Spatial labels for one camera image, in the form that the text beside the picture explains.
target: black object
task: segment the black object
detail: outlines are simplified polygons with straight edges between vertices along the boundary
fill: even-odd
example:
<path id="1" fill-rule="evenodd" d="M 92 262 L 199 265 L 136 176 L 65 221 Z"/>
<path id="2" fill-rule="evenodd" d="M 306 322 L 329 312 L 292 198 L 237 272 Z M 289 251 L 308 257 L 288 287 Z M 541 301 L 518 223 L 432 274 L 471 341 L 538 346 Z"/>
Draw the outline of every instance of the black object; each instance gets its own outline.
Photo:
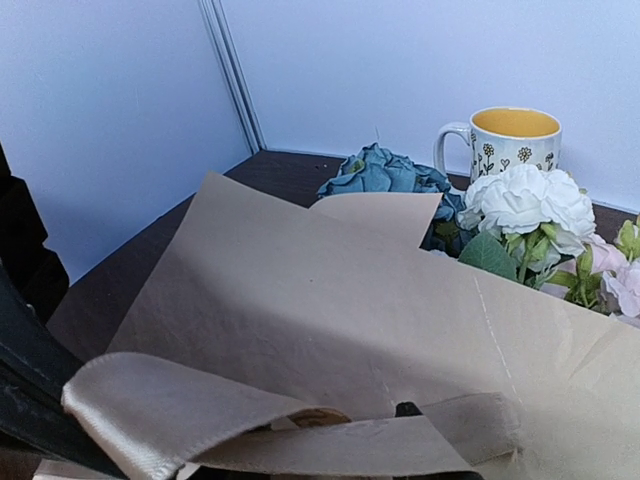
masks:
<path id="1" fill-rule="evenodd" d="M 60 259 L 43 246 L 47 236 L 27 184 L 11 176 L 0 146 L 0 260 L 43 322 L 69 289 Z"/>
<path id="2" fill-rule="evenodd" d="M 125 478 L 60 404 L 64 384 L 81 366 L 0 267 L 0 444 Z"/>
<path id="3" fill-rule="evenodd" d="M 417 417 L 422 411 L 413 402 L 402 402 L 396 405 L 396 418 Z M 483 480 L 482 475 L 474 472 L 438 473 L 436 475 L 420 475 L 415 477 L 394 477 L 396 480 L 424 479 L 424 480 Z"/>
<path id="4" fill-rule="evenodd" d="M 9 177 L 10 175 L 11 175 L 11 170 L 9 170 L 7 157 L 4 156 L 2 145 L 0 145 L 0 177 Z"/>

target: blue flower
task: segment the blue flower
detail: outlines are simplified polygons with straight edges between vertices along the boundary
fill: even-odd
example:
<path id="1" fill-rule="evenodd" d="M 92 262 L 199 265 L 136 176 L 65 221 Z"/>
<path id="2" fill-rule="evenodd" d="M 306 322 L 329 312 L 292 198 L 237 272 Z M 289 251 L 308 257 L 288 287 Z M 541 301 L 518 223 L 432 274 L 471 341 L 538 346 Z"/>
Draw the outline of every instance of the blue flower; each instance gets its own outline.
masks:
<path id="1" fill-rule="evenodd" d="M 364 147 L 358 155 L 347 158 L 338 174 L 318 190 L 320 198 L 341 193 L 402 192 L 442 193 L 442 201 L 433 218 L 434 222 L 451 222 L 455 226 L 456 214 L 464 210 L 462 196 L 451 192 L 451 182 L 438 170 L 426 165 L 416 165 L 403 155 L 396 155 L 377 143 Z M 445 250 L 459 254 L 471 239 L 470 232 L 454 230 L 455 238 L 441 238 L 429 226 L 423 247 L 427 250 Z"/>

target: pink flower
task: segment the pink flower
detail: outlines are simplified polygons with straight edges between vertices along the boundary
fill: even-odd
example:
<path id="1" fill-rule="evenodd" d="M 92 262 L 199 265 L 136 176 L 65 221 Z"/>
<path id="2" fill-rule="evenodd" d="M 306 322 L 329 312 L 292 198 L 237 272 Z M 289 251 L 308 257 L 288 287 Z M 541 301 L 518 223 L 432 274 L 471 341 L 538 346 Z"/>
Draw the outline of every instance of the pink flower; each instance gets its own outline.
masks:
<path id="1" fill-rule="evenodd" d="M 618 250 L 615 245 L 605 242 L 604 239 L 596 233 L 592 233 L 589 236 L 587 244 L 591 245 L 591 250 L 593 251 L 593 267 L 591 268 L 591 273 L 610 270 L 617 271 L 629 264 L 624 254 Z"/>
<path id="2" fill-rule="evenodd" d="M 640 259 L 602 274 L 602 290 L 607 307 L 627 317 L 640 315 Z"/>
<path id="3" fill-rule="evenodd" d="M 605 242 L 604 239 L 596 233 L 592 233 L 591 235 L 589 235 L 589 238 L 585 242 L 585 244 L 591 247 L 591 251 L 593 253 L 593 264 L 591 266 L 591 273 L 602 273 L 610 271 L 617 272 L 618 270 L 629 265 L 629 262 L 620 250 L 618 250 L 614 245 Z M 566 262 L 558 265 L 558 270 L 575 275 L 575 258 L 567 260 Z M 568 288 L 560 285 L 545 283 L 540 291 L 548 293 L 549 295 L 553 295 L 554 297 L 564 298 L 568 291 Z"/>

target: flower stem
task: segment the flower stem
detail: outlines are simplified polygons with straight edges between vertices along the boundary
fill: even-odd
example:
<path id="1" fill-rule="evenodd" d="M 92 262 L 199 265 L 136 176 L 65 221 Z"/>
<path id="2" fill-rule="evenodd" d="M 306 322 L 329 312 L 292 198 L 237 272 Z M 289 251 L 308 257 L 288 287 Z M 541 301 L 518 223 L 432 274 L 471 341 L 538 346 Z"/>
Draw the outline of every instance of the flower stem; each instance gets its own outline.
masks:
<path id="1" fill-rule="evenodd" d="M 529 233 L 524 241 L 524 255 L 522 257 L 522 265 L 520 265 L 520 270 L 518 270 L 518 283 L 524 284 L 525 277 L 527 276 L 527 269 L 529 268 L 529 263 L 531 263 L 531 255 L 533 253 L 533 247 L 535 247 L 535 243 L 538 240 L 538 231 L 535 230 Z"/>

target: mug handle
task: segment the mug handle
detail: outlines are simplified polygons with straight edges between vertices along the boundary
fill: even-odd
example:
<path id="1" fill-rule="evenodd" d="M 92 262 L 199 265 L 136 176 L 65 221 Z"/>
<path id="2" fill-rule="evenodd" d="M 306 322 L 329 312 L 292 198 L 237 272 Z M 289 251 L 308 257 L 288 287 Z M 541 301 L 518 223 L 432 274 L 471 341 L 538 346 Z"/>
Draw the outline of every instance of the mug handle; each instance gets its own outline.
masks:
<path id="1" fill-rule="evenodd" d="M 433 144 L 433 163 L 440 173 L 447 176 L 447 170 L 444 167 L 444 138 L 449 133 L 455 133 L 464 140 L 468 147 L 471 146 L 471 125 L 464 122 L 447 123 L 438 131 L 436 143 Z"/>

